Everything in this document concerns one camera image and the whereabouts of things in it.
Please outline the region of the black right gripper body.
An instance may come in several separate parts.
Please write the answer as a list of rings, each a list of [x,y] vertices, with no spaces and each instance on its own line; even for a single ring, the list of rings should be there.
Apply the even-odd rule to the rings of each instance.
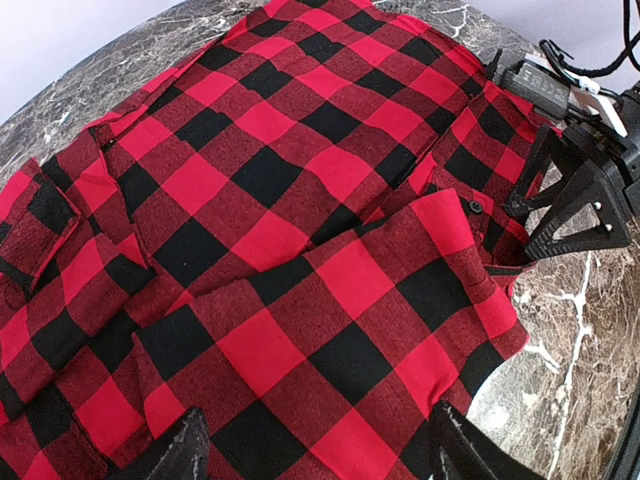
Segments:
[[[607,126],[581,121],[564,130],[564,139],[579,159],[591,162],[579,168],[570,186],[570,198],[578,207],[591,206],[599,224],[565,238],[570,245],[628,245],[627,223],[639,215],[639,85],[622,94],[617,111],[626,129],[624,136]]]

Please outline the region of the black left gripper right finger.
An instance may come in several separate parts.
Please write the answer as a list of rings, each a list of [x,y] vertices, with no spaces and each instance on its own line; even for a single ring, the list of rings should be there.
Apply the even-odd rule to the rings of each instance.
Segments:
[[[434,479],[543,479],[501,450],[446,401],[432,409],[430,441]]]

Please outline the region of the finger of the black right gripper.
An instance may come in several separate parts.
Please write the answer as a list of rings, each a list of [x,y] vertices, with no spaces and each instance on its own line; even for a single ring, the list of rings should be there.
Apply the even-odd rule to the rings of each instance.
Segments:
[[[532,260],[630,244],[628,216],[598,167],[581,167],[562,188],[525,247]]]
[[[539,176],[544,177],[551,165],[560,172],[560,179],[550,187],[532,194]],[[570,179],[570,151],[561,136],[551,127],[543,126],[536,134],[524,169],[507,201],[505,212],[513,218],[529,215],[548,207],[547,216],[566,216],[570,200],[565,192]]]

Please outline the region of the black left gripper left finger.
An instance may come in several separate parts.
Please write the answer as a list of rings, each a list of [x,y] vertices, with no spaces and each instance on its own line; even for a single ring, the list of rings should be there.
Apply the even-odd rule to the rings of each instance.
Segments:
[[[208,479],[208,424],[204,412],[190,408],[130,465],[108,479]]]

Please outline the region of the red black plaid shirt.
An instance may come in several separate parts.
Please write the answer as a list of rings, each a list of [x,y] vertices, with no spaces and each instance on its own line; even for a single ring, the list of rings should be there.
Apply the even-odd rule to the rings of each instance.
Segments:
[[[428,479],[527,342],[545,119],[368,1],[273,1],[1,193],[1,475],[103,479],[191,408],[211,479]]]

